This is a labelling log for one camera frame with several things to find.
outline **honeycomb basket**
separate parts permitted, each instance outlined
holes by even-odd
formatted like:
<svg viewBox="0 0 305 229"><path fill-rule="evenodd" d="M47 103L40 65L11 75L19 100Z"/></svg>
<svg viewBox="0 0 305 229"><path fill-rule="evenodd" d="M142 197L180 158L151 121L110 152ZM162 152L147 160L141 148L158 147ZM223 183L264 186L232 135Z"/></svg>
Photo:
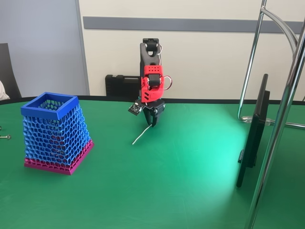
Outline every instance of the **honeycomb basket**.
<svg viewBox="0 0 305 229"><path fill-rule="evenodd" d="M72 175L94 146L77 96L45 92L21 114L25 167Z"/></svg>

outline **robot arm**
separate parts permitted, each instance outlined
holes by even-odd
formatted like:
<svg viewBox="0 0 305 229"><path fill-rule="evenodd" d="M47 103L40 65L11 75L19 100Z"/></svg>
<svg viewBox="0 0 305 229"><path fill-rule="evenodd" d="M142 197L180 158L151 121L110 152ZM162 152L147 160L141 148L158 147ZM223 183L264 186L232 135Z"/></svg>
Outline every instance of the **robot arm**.
<svg viewBox="0 0 305 229"><path fill-rule="evenodd" d="M152 127L158 123L165 108L165 103L161 99L164 92L161 51L159 39L143 39L143 43L140 44L141 96L128 110L134 115L144 111L147 124Z"/></svg>

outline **thin wire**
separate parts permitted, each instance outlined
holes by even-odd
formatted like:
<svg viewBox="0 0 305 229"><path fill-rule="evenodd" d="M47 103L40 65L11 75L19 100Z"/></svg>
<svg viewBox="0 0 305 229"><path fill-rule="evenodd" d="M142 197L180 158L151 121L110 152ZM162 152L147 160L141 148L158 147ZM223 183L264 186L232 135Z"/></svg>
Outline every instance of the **thin wire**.
<svg viewBox="0 0 305 229"><path fill-rule="evenodd" d="M164 89L164 90L166 91L166 90L168 90L168 89L170 89L170 88L171 88L172 83L173 83L173 80L171 79L171 77L170 77L169 75L164 76L164 79L165 79L165 78L169 78L169 79L170 79L170 81L171 81L171 84L168 86L168 88L165 88L165 89Z"/></svg>
<svg viewBox="0 0 305 229"><path fill-rule="evenodd" d="M136 139L135 139L135 141L132 143L132 144L134 144L144 133L145 133L145 131L146 130L148 130L148 128L149 127L151 127L152 126L152 124L150 124L143 132L142 132L142 134L140 134Z"/></svg>
<svg viewBox="0 0 305 229"><path fill-rule="evenodd" d="M161 53L162 53L162 45L160 45L160 53L157 53L157 55L159 55L159 65L161 65Z"/></svg>

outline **chrome bar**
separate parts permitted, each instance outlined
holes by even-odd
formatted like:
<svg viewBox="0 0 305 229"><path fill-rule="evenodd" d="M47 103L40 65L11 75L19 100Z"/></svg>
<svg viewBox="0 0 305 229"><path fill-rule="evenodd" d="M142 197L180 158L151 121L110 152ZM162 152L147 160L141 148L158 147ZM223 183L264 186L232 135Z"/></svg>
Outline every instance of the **chrome bar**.
<svg viewBox="0 0 305 229"><path fill-rule="evenodd" d="M305 21L300 33L300 37L299 37L298 45L296 47L296 51L294 53L294 58L291 65L289 77L285 86L285 90L283 93L279 110L276 115L276 120L268 143L261 172L256 184L252 203L250 206L249 216L246 221L246 225L244 227L245 229L252 229L254 226L257 211L262 202L262 195L270 173L270 168L272 166L273 159L284 130L284 126L301 76L304 62L305 62Z"/></svg>
<svg viewBox="0 0 305 229"><path fill-rule="evenodd" d="M265 8L266 2L267 2L267 0L262 1L261 9ZM253 64L253 60L254 60L255 50L256 50L256 47L257 47L259 32L261 30L261 26L262 26L262 22L263 22L263 17L264 17L264 13L260 11L258 21L257 21L256 30L255 30L254 40L253 40L253 44L252 44L252 49L251 49L251 53L250 53L250 59L249 59L248 67L247 67L246 77L244 79L242 95L240 97L239 106L238 106L237 118L241 121L243 120L241 118L241 111L242 111L242 107L243 107L243 104L244 104L244 96L246 94L246 90L247 90L247 86L248 86L248 81L249 81L251 68L252 68L252 64Z"/></svg>
<svg viewBox="0 0 305 229"><path fill-rule="evenodd" d="M283 22L282 19L277 17L275 14L271 13L270 11L266 10L265 8L262 8L261 12L264 13L265 15L267 15L270 19L272 19L278 25L278 27L281 28L281 30L286 35L286 37L289 41L289 44L290 44L290 47L292 50L292 54L294 54L296 46L297 46L297 37L296 37L295 33L292 32L290 27L285 22Z"/></svg>
<svg viewBox="0 0 305 229"><path fill-rule="evenodd" d="M248 82L249 82L249 78L250 78L251 68L252 68L252 64L253 64L253 60L254 60L255 50L256 50L259 32L261 29L264 14L266 14L269 18L271 18L281 28L281 30L286 35L286 37L290 43L293 54L295 53L295 49L296 49L297 42L298 42L297 37L296 37L295 33L291 30L291 28L278 16L276 16L275 14L266 10L265 6L266 6L266 0L263 0L261 10L260 10L260 15L259 15L257 26L256 26L253 45L252 45L252 49L251 49L251 53L250 53L250 59L249 59L248 67L247 67L247 72L246 72L246 76L244 79L243 90L242 90L242 94L241 94L239 106L238 106L238 111L237 111L237 118L240 121L245 121L245 118L241 117L241 112L242 112L242 107L244 105L244 97L246 94L246 90L247 90L247 86L248 86ZM286 123L285 125L289 126L289 127L305 129L305 125L303 125L303 124Z"/></svg>
<svg viewBox="0 0 305 229"><path fill-rule="evenodd" d="M271 125L274 125L274 124L275 124L275 120L272 120L272 119L271 119L270 124L271 124ZM285 125L288 126L288 127L294 127L294 128L305 129L305 125L304 125L304 124L299 124L299 123L286 123Z"/></svg>

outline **small metal screw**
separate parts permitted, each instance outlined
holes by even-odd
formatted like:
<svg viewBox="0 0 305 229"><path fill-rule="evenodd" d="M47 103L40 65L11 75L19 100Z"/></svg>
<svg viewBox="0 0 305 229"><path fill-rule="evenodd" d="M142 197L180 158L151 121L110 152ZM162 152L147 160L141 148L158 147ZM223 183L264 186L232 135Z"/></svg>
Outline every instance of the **small metal screw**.
<svg viewBox="0 0 305 229"><path fill-rule="evenodd" d="M7 136L0 136L0 138L6 138L6 139L10 140L10 139L11 139L11 136L10 136L10 135L7 135Z"/></svg>

